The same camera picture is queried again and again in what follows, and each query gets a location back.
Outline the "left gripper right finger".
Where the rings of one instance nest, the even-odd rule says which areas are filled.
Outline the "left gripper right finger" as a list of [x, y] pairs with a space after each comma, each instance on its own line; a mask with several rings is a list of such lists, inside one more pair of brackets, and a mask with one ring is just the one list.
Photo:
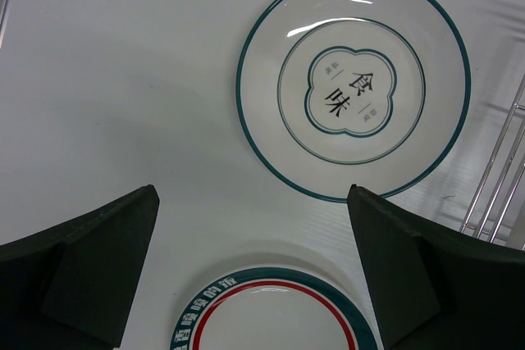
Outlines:
[[386, 349], [522, 349], [524, 253], [357, 185], [349, 218]]

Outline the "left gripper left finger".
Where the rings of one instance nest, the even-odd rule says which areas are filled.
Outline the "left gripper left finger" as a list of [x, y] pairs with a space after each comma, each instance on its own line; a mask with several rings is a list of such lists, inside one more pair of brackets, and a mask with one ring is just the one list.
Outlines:
[[1, 246], [3, 349], [117, 349], [156, 224], [153, 185]]

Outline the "red green rimmed plate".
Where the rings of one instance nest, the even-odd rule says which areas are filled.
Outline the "red green rimmed plate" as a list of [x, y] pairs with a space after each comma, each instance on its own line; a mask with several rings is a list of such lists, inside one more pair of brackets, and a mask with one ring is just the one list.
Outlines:
[[182, 308], [171, 349], [377, 349], [367, 319], [335, 283], [278, 266], [233, 271]]

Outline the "white plate green clover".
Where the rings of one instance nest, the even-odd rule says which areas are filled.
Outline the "white plate green clover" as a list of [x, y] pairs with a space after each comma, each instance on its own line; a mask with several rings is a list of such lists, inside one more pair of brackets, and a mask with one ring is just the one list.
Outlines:
[[274, 0], [240, 52], [235, 105], [258, 160], [292, 189], [342, 203], [431, 174], [471, 96], [463, 38], [437, 0]]

